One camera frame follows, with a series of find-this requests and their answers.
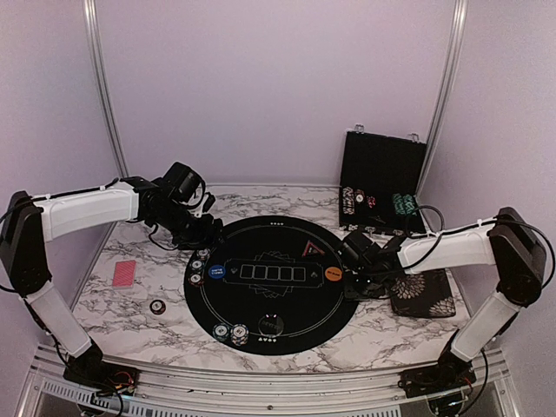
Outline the small blue ten chip stack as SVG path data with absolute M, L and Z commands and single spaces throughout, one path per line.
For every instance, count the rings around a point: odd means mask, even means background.
M 207 260 L 210 257 L 211 251 L 208 248 L 200 249 L 196 252 L 196 255 L 202 261 Z

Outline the orange big blind button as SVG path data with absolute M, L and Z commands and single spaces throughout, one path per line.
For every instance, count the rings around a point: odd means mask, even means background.
M 342 279 L 342 270 L 337 267 L 329 267 L 325 270 L 324 275 L 329 281 L 340 281 Z

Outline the small green fifty chip stack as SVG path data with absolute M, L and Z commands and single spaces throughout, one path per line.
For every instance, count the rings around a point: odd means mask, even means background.
M 189 265 L 189 273 L 191 275 L 202 274 L 203 269 L 204 269 L 204 262 L 200 260 L 194 260 Z

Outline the blue small blind button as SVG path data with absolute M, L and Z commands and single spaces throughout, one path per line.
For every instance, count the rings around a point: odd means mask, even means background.
M 208 276 L 211 279 L 219 280 L 226 275 L 226 269 L 224 266 L 215 264 L 208 268 Z

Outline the clear round dealer button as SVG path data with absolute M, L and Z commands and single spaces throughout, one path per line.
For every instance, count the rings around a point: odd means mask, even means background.
M 258 321 L 258 329 L 265 337 L 277 337 L 283 333 L 284 321 L 277 314 L 265 314 Z

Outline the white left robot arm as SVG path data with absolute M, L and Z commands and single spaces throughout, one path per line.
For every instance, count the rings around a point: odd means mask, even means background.
M 74 316 L 66 292 L 56 286 L 52 274 L 59 264 L 51 262 L 50 255 L 118 222 L 164 228 L 176 250 L 209 248 L 219 238 L 222 221 L 209 213 L 212 196 L 190 202 L 201 186 L 193 174 L 154 181 L 131 176 L 58 195 L 18 191 L 11 197 L 1 218 L 1 263 L 9 291 L 67 352 L 68 373 L 92 387 L 103 386 L 110 376 L 103 351 Z

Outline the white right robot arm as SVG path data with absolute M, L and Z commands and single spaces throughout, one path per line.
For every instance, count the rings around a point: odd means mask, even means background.
M 511 207 L 459 228 L 397 235 L 380 245 L 357 229 L 336 249 L 347 270 L 347 297 L 413 300 L 427 290 L 434 273 L 450 271 L 469 281 L 491 275 L 493 290 L 455 331 L 435 365 L 417 367 L 403 384 L 450 388 L 471 369 L 491 339 L 509 328 L 521 310 L 534 304 L 555 275 L 549 238 Z

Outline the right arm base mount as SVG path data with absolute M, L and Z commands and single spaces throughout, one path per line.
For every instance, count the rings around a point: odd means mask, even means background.
M 400 373 L 398 387 L 407 398 L 437 394 L 473 385 L 477 381 L 472 364 L 449 355 L 430 366 L 415 367 Z

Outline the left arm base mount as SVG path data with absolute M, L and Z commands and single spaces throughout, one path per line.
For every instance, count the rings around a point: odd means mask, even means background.
M 103 394 L 132 394 L 135 391 L 139 370 L 105 361 L 97 345 L 77 357 L 68 355 L 63 361 L 63 377 L 67 381 L 96 388 Z

